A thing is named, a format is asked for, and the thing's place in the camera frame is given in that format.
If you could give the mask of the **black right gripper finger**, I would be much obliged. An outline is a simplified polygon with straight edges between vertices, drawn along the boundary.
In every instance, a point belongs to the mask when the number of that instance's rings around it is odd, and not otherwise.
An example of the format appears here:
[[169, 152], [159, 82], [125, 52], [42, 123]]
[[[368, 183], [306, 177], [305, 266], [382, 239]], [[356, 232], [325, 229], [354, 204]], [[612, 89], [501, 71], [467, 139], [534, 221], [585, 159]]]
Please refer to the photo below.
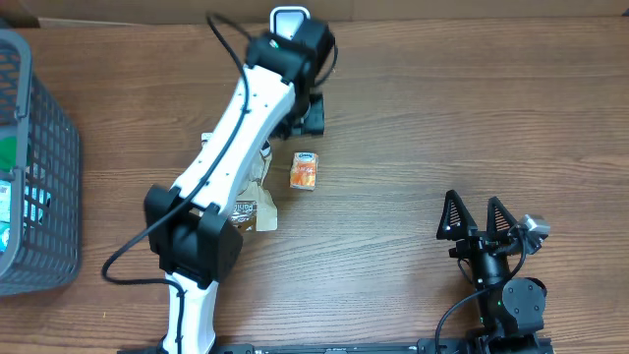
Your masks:
[[460, 196], [455, 190], [447, 191], [436, 239], [459, 241], [474, 236], [477, 231], [478, 225]]
[[507, 240], [517, 220], [507, 210], [498, 197], [492, 197], [487, 204], [486, 233], [492, 240]]

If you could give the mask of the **orange tissue packet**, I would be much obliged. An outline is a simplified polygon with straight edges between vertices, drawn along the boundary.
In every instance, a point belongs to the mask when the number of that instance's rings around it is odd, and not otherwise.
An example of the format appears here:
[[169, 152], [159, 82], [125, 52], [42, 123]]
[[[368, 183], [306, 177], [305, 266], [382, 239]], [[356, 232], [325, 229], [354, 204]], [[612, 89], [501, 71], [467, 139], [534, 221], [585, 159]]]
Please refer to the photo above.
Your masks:
[[295, 152], [290, 171], [291, 188], [313, 191], [316, 185], [318, 155], [313, 152]]

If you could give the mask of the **beige snack pouch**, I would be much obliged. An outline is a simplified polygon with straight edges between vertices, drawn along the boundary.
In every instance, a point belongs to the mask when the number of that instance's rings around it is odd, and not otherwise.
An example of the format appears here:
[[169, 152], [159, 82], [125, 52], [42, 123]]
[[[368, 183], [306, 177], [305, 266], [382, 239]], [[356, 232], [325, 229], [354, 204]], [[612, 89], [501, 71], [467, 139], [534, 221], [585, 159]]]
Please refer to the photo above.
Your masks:
[[249, 174], [241, 185], [230, 222], [241, 232], [274, 231], [278, 214], [270, 193], [263, 187], [272, 160], [272, 150], [266, 141], [255, 155]]

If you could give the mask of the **green lidded jar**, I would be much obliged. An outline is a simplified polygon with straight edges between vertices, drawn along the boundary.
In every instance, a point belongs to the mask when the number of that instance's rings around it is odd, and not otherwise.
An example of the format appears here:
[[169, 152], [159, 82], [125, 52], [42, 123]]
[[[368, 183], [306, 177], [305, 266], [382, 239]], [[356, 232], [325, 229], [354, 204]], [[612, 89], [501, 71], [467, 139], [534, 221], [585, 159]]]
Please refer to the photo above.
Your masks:
[[10, 172], [16, 165], [17, 139], [15, 137], [0, 140], [0, 170]]

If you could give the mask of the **teal tissue packet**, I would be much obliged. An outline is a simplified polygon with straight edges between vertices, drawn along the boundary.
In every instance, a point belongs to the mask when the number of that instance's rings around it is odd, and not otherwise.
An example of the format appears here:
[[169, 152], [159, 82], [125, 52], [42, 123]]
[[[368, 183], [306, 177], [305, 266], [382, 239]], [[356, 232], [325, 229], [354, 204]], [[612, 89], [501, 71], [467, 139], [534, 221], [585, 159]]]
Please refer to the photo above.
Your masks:
[[0, 252], [4, 253], [10, 239], [10, 218], [11, 218], [11, 183], [2, 180], [0, 183]]

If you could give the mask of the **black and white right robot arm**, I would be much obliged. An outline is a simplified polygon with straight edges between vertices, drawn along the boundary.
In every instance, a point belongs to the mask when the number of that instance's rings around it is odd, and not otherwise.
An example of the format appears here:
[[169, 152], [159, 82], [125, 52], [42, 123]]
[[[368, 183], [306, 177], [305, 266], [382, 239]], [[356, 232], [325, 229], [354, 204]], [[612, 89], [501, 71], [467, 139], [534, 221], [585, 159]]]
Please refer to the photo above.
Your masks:
[[528, 256], [542, 248], [550, 233], [546, 220], [533, 214], [516, 219], [497, 197], [487, 202], [486, 229], [481, 230], [456, 191], [445, 194], [436, 232], [474, 292], [452, 305], [439, 320], [433, 337], [435, 353], [447, 349], [441, 332], [447, 319], [464, 305], [478, 304], [481, 326], [457, 341], [456, 353], [551, 353], [543, 329], [547, 289], [534, 277], [520, 277]]

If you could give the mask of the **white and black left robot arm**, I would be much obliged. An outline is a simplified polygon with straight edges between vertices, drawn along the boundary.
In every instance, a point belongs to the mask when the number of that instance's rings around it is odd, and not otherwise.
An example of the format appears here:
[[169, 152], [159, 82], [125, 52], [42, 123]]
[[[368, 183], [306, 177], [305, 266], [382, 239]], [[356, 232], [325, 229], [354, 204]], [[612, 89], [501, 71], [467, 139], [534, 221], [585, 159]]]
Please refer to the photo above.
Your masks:
[[325, 61], [338, 48], [329, 25], [305, 19], [291, 37], [266, 31], [249, 40], [232, 98], [210, 140], [174, 184], [144, 199], [146, 231], [170, 287], [169, 325], [160, 353], [208, 353], [217, 287], [242, 250], [231, 222], [255, 158], [273, 138], [324, 131]]

